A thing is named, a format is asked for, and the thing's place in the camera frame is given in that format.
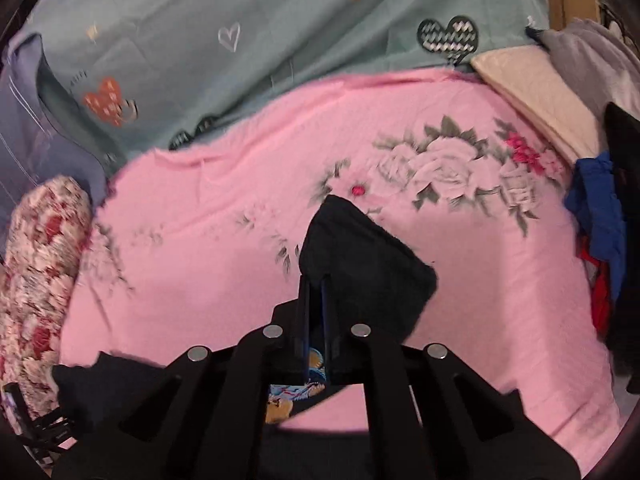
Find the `black garment at right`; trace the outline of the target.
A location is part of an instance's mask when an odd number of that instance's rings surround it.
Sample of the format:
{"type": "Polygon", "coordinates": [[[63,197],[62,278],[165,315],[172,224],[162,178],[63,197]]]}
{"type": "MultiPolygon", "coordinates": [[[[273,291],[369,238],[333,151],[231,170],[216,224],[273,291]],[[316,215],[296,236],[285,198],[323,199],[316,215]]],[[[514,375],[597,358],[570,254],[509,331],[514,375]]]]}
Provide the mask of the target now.
{"type": "Polygon", "coordinates": [[[639,393],[639,121],[613,102],[604,112],[615,193],[625,225],[625,273],[606,343],[630,371],[627,391],[639,393]]]}

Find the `red floral pillow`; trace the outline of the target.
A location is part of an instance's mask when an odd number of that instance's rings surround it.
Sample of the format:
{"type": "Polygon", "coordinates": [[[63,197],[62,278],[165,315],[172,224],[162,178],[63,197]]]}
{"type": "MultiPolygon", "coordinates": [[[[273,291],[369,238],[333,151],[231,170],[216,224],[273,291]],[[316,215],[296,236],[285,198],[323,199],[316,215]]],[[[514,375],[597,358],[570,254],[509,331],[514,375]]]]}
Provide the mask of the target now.
{"type": "Polygon", "coordinates": [[[52,368],[91,219],[88,194],[62,176],[12,212],[1,265],[1,385],[20,387],[32,418],[58,407],[52,368]]]}

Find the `blue garment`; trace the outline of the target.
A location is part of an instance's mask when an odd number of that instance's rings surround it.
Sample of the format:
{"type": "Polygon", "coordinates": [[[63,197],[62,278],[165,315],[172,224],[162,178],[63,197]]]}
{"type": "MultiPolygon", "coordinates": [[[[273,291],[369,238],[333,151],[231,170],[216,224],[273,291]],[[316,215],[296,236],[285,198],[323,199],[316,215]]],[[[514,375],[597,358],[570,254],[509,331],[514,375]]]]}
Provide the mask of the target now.
{"type": "Polygon", "coordinates": [[[564,204],[574,214],[579,229],[589,237],[590,255],[610,266],[612,298],[616,301],[626,274],[627,240],[608,152],[578,159],[564,204]]]}

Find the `blue-purple plaid pillow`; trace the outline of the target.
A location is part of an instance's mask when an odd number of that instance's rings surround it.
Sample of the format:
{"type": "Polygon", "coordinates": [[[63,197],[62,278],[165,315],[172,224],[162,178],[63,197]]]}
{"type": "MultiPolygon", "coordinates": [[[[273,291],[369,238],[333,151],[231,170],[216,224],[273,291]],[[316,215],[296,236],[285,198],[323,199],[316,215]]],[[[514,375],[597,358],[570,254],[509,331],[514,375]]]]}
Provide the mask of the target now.
{"type": "Polygon", "coordinates": [[[1,243],[6,244],[11,214],[26,193],[56,176],[71,177],[97,207],[107,194],[107,176],[99,159],[46,113],[37,88],[44,67],[41,36],[10,44],[2,61],[1,243]]]}

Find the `pink floral bed sheet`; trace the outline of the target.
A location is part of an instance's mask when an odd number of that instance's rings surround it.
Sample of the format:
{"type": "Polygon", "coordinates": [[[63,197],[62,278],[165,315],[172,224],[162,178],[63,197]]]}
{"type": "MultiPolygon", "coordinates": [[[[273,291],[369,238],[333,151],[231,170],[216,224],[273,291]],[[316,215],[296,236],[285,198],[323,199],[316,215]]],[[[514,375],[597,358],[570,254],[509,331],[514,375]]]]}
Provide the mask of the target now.
{"type": "Polygon", "coordinates": [[[294,298],[312,216],[350,200],[438,277],[408,343],[440,342],[590,470],[623,427],[590,315],[564,165],[494,90],[451,70],[350,76],[277,99],[221,139],[150,151],[93,222],[61,361],[165,365],[294,298]]]}

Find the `red garment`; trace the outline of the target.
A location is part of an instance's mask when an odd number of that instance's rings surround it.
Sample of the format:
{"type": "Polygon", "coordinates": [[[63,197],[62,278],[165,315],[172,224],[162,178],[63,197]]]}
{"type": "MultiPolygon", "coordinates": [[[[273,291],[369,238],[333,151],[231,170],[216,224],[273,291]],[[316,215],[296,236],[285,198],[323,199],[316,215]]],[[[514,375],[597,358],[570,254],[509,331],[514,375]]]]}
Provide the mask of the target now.
{"type": "Polygon", "coordinates": [[[610,266],[607,262],[598,260],[590,255],[589,237],[584,234],[578,236],[577,255],[584,263],[590,286],[591,319],[597,335],[601,340],[608,336],[614,301],[611,292],[610,266]]]}

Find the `grey folded garment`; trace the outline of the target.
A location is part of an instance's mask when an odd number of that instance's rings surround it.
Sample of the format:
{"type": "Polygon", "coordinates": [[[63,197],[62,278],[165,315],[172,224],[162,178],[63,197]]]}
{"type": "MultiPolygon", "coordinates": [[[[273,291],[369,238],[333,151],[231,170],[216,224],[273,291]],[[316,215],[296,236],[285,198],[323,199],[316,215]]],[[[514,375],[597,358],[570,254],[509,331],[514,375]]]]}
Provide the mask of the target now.
{"type": "Polygon", "coordinates": [[[622,40],[590,20],[547,29],[538,41],[564,82],[598,119],[608,103],[639,118],[639,59],[622,40]]]}

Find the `cream quilted folded blanket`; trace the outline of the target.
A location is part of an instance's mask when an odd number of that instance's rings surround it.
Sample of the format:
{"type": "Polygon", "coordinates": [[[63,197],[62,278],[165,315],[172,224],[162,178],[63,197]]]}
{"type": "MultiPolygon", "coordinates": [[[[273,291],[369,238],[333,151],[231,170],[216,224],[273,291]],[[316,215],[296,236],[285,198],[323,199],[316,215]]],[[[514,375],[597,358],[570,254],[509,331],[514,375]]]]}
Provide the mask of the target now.
{"type": "Polygon", "coordinates": [[[605,150],[596,116],[570,90],[544,49],[491,50],[475,55],[471,65],[569,164],[605,150]]]}

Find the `dark navy pants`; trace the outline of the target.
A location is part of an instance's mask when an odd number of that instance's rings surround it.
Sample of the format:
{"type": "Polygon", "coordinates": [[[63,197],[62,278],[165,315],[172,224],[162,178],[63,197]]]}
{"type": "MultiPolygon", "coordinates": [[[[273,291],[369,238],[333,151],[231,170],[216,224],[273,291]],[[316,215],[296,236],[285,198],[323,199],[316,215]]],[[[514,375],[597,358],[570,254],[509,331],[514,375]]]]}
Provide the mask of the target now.
{"type": "MultiPolygon", "coordinates": [[[[310,356],[314,351],[320,352],[324,363],[324,382],[329,387],[333,386],[326,380],[323,325],[319,308],[321,280],[328,278],[332,282],[341,282],[350,287],[376,290],[385,287],[408,289],[413,285],[425,284],[431,278],[437,282],[434,270],[408,247],[377,226],[353,204],[336,196],[327,198],[312,218],[299,256],[299,269],[300,279],[306,278],[312,287],[309,310],[310,356]]],[[[408,323],[408,334],[401,341],[402,344],[405,344],[416,321],[408,323]]],[[[264,478],[266,473],[262,466],[262,446],[265,429],[266,422],[262,430],[257,477],[225,477],[215,472],[207,478],[264,478]]]]}

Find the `teal heart-print quilt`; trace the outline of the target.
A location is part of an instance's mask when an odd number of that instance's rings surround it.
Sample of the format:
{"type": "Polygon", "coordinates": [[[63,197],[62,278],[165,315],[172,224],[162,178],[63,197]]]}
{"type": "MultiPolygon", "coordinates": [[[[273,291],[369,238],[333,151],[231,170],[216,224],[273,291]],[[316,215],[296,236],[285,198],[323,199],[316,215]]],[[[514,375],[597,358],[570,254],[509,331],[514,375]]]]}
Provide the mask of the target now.
{"type": "Polygon", "coordinates": [[[39,0],[42,96],[115,164],[209,139],[309,81],[469,64],[548,0],[39,0]]]}

